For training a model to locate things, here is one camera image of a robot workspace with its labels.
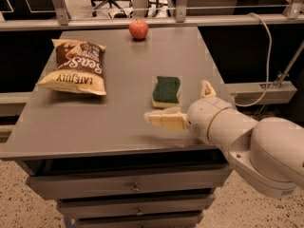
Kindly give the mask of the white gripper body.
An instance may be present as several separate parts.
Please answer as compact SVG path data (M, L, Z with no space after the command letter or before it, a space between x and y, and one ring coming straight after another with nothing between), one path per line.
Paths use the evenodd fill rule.
M189 131L203 143L209 143L208 131L212 121L223 110L233 106L218 97L201 98L192 103L187 111Z

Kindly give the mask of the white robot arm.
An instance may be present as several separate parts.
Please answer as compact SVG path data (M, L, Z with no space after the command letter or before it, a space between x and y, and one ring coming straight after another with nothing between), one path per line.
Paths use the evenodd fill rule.
M261 121L235 110L201 82L200 99L183 113L179 107L181 80L159 76L152 93L154 111L147 123L173 131L189 130L216 146L228 163L259 193L276 199L304 188L304 128L278 117Z

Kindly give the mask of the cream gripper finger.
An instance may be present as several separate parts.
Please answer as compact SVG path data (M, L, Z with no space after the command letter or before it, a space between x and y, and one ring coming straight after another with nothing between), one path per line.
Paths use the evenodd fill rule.
M143 118L148 124L155 127L173 131L183 131L187 128L187 116L177 106L146 112Z
M201 98L208 98L208 97L215 97L216 96L216 91L213 89L211 84L203 80L201 82L201 93L200 93Z

